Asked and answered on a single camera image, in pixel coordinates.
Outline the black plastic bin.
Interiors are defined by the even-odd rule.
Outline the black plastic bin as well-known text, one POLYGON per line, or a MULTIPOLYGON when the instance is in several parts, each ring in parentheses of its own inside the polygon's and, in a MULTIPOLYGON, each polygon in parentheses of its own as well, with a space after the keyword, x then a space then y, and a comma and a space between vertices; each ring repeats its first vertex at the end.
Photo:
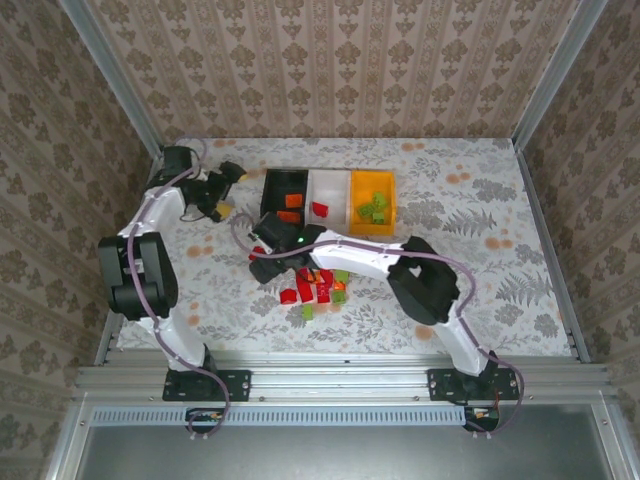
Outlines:
POLYGON ((279 210, 298 211, 302 215, 303 227, 306 219, 306 201, 309 171, 304 169, 268 169, 264 180, 260 203, 260 216, 276 214, 279 210), (299 193, 304 195, 304 205, 300 209, 286 209, 285 195, 299 193))

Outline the floral patterned tablecloth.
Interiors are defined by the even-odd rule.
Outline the floral patterned tablecloth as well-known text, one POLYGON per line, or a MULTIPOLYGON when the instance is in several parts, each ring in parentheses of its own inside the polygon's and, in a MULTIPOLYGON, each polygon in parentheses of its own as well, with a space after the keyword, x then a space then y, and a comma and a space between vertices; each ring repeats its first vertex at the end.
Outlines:
MULTIPOLYGON (((497 354, 567 356, 570 346, 512 143, 507 139, 192 139, 208 167, 241 165, 229 199, 257 219, 266 171, 326 168, 391 171, 394 238, 425 239, 472 272, 477 292, 464 314, 497 354)), ((213 350, 437 354, 434 332, 406 316, 389 286, 352 276, 343 305, 282 305, 286 273, 268 284, 249 271, 248 227, 200 219, 178 223, 165 242, 180 286, 179 310, 213 350)))

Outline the white plastic bin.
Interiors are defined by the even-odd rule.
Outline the white plastic bin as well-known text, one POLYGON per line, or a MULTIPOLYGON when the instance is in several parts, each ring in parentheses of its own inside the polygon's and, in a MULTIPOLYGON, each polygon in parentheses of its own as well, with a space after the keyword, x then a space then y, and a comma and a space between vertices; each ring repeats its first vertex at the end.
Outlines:
POLYGON ((306 224, 323 225, 340 234, 349 232, 351 218, 351 172, 349 170, 310 169, 307 176, 306 224), (327 207, 325 216, 317 215, 313 204, 327 207))

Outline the yellow plastic bin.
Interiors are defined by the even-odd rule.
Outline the yellow plastic bin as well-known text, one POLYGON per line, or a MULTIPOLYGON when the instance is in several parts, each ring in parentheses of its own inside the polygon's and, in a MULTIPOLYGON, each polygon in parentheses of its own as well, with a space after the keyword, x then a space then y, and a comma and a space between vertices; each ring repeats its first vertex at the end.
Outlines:
POLYGON ((349 232, 352 235, 392 236, 396 225, 396 189, 395 176, 391 171, 354 170, 351 172, 351 207, 349 232), (389 205, 381 211, 386 216, 384 225, 372 223, 372 216, 361 218, 357 213, 360 205, 371 202, 374 192, 382 192, 389 205))

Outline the black electronics board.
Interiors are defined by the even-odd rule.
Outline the black electronics board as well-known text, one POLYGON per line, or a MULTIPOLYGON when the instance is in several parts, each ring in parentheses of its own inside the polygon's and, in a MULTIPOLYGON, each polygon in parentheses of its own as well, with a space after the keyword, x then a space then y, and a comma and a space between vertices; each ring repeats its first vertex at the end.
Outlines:
POLYGON ((470 432, 493 432, 499 424, 500 414, 497 408, 465 407, 463 428, 470 432))
POLYGON ((216 426, 224 416, 225 409, 221 407, 201 407, 187 409, 185 422, 191 426, 216 426))

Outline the grey metal panel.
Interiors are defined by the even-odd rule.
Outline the grey metal panel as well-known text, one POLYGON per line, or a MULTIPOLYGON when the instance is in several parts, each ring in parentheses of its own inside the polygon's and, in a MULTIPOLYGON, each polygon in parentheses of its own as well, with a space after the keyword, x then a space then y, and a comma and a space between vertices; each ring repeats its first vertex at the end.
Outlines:
POLYGON ((457 426, 95 424, 71 409, 45 480, 640 480, 615 405, 533 405, 485 437, 457 426))

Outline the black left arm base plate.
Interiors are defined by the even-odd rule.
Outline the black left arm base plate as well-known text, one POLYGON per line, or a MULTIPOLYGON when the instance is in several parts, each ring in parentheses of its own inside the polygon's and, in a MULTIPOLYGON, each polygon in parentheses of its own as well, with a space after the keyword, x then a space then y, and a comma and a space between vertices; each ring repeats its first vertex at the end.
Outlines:
MULTIPOLYGON (((251 389, 250 370, 218 370, 216 376, 226 386, 231 401, 246 402, 251 389)), ((167 371, 162 399, 168 402, 222 402, 222 387, 210 376, 189 371, 167 371)))

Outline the aluminium frame beam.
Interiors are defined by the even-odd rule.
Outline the aluminium frame beam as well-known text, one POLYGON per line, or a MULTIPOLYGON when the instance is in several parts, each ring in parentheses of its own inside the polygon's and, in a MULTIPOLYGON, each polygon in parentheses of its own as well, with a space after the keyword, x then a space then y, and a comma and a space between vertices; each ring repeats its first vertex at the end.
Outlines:
MULTIPOLYGON (((221 369, 252 373, 249 403, 258 405, 409 405, 429 401, 427 372, 451 366, 444 355, 216 351, 221 369)), ((525 380, 527 405, 612 401, 605 366, 572 357, 511 357, 525 380)), ((94 404, 158 405, 167 371, 150 349, 115 349, 101 366, 83 367, 72 399, 94 404)))

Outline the aluminium corner post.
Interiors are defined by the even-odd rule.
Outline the aluminium corner post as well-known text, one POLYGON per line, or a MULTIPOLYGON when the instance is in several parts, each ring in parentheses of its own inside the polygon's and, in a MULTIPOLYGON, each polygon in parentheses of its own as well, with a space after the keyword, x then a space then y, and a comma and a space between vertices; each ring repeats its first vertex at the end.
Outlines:
POLYGON ((608 0, 579 1, 511 136, 517 152, 524 150, 549 110, 553 98, 568 77, 571 67, 602 15, 607 2, 608 0))
POLYGON ((59 0, 94 62, 113 91, 149 155, 155 159, 161 153, 161 135, 153 126, 142 97, 135 92, 125 67, 116 57, 115 47, 107 39, 96 15, 86 0, 59 0))

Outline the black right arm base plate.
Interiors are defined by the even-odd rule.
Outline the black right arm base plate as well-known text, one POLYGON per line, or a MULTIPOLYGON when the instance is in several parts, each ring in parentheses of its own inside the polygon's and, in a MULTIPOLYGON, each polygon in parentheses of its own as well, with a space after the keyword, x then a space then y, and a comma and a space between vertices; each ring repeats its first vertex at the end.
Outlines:
POLYGON ((434 368, 427 371, 429 397, 433 401, 466 404, 475 401, 517 400, 519 385, 511 369, 499 368, 478 377, 454 368, 434 368))

